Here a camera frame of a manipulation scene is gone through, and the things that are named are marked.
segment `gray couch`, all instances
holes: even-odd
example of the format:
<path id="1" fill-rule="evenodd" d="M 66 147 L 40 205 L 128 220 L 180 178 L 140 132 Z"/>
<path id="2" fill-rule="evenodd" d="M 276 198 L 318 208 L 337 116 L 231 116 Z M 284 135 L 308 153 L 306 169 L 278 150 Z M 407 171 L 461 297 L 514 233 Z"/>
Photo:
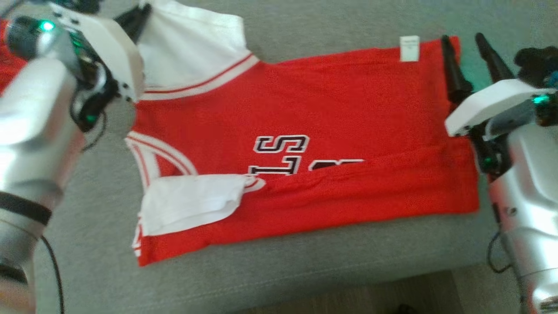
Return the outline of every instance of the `gray couch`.
<path id="1" fill-rule="evenodd" d="M 103 15 L 115 16 L 135 2 L 106 0 Z M 459 35 L 463 68 L 477 88 L 489 84 L 489 75 L 475 49 L 475 32 L 484 32 L 509 63 L 522 47 L 558 44 L 551 28 L 558 13 L 554 0 L 184 3 L 244 17 L 249 47 L 267 62 L 397 46 L 401 35 L 424 41 Z M 45 11 L 25 7 L 20 13 L 45 16 Z M 139 268 L 131 242 L 141 184 L 123 142 L 133 115 L 128 104 L 110 108 L 107 134 L 84 154 L 46 233 L 60 264 L 68 313 L 232 312 L 480 263 L 496 230 L 481 183 L 482 206 L 473 215 L 366 223 L 215 246 Z M 35 267 L 39 312 L 56 313 L 54 275 L 41 244 Z"/>

